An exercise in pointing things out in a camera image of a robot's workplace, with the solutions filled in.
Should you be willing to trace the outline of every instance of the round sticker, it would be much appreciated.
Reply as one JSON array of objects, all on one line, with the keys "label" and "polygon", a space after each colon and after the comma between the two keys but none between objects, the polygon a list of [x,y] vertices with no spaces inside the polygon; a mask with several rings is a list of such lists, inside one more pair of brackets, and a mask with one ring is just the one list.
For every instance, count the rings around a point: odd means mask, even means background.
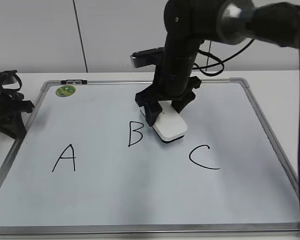
[{"label": "round sticker", "polygon": [[70,86],[70,85],[65,85],[65,86],[61,86],[59,87],[56,91],[55,94],[59,97],[69,97],[72,94],[74,94],[76,92],[76,88],[74,86]]}]

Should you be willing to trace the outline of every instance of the whiteboard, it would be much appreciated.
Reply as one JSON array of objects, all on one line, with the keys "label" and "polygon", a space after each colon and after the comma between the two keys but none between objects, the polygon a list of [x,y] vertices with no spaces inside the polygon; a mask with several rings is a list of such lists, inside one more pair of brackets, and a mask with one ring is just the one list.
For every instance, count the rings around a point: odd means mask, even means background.
[{"label": "whiteboard", "polygon": [[[206,83],[160,141],[135,94],[147,84],[52,86],[0,188],[0,226],[271,224],[299,221],[298,198],[243,88]],[[130,122],[144,127],[129,145]],[[142,125],[132,123],[131,129]],[[141,134],[131,133],[131,142]],[[72,158],[59,156],[68,145]],[[191,158],[210,168],[192,163]],[[72,157],[67,149],[63,157]]]}]

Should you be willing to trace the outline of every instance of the whiteboard frame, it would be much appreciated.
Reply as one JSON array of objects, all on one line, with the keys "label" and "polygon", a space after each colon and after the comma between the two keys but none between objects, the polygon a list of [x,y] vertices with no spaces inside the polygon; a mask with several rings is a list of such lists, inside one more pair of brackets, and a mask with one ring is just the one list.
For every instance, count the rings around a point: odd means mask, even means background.
[{"label": "whiteboard frame", "polygon": [[[276,138],[269,122],[259,107],[248,82],[243,78],[201,80],[203,84],[240,84],[258,117],[270,144],[272,145],[284,171],[298,194],[297,175],[284,150]],[[52,86],[69,85],[120,85],[151,84],[151,81],[84,81],[80,79],[51,80],[43,84],[25,128],[28,131],[34,122],[45,96]],[[16,139],[0,168],[0,187],[17,156],[24,138]],[[259,235],[298,235],[299,222],[257,223],[257,224],[187,224],[187,225],[104,225],[104,226],[0,226],[0,238],[131,238],[131,237],[205,237],[205,236],[259,236]]]}]

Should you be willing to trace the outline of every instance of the black marker writing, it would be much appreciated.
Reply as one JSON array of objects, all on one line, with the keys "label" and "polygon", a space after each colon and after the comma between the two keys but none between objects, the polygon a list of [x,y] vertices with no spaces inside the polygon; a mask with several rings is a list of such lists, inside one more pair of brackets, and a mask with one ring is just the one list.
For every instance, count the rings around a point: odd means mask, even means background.
[{"label": "black marker writing", "polygon": [[[141,127],[132,130],[132,124],[139,124],[139,125],[141,125]],[[142,138],[143,138],[144,136],[143,136],[143,134],[142,134],[140,131],[138,131],[138,130],[142,129],[144,126],[145,126],[145,125],[144,125],[143,123],[141,123],[141,122],[138,122],[138,121],[130,121],[130,123],[129,123],[129,145],[128,145],[129,148],[130,148],[131,146],[133,146],[133,145],[139,143],[139,142],[142,140]],[[134,133],[139,133],[139,134],[140,134],[140,139],[139,139],[138,141],[136,141],[136,142],[134,142],[134,143],[131,144],[131,133],[132,133],[132,132],[134,132]]]},{"label": "black marker writing", "polygon": [[[71,148],[72,150],[72,157],[62,157],[63,154],[67,151],[68,148]],[[52,169],[52,172],[54,172],[54,170],[56,169],[56,166],[59,162],[60,159],[72,159],[72,162],[73,162],[73,171],[75,172],[76,171],[76,163],[75,163],[75,150],[74,150],[74,147],[72,146],[72,144],[70,144],[69,146],[66,147],[66,149],[61,153],[60,157],[58,158],[58,160],[56,161],[53,169]]]},{"label": "black marker writing", "polygon": [[191,155],[194,153],[194,151],[197,150],[197,149],[199,149],[199,148],[202,148],[202,147],[207,147],[208,149],[210,149],[210,147],[209,147],[208,145],[200,145],[200,146],[197,146],[197,147],[196,147],[195,149],[193,149],[193,150],[190,152],[190,154],[189,154],[189,159],[190,159],[190,161],[193,162],[194,164],[196,164],[196,165],[202,167],[202,168],[205,168],[205,169],[210,169],[210,170],[220,170],[220,168],[211,168],[211,167],[203,166],[203,165],[201,165],[201,164],[199,164],[199,163],[196,163],[195,161],[192,160]]}]

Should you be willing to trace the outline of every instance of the robotic arm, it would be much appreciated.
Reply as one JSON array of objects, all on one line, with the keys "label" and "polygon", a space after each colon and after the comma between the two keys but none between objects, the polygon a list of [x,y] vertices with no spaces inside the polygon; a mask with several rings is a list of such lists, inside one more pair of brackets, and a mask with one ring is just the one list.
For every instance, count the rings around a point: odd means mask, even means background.
[{"label": "robotic arm", "polygon": [[201,81],[190,77],[205,40],[236,45],[252,38],[299,48],[300,6],[276,3],[255,8],[251,0],[169,0],[164,10],[164,48],[135,52],[136,68],[156,65],[153,84],[135,96],[153,126],[162,112],[159,101],[172,101],[180,113],[196,95]]}]

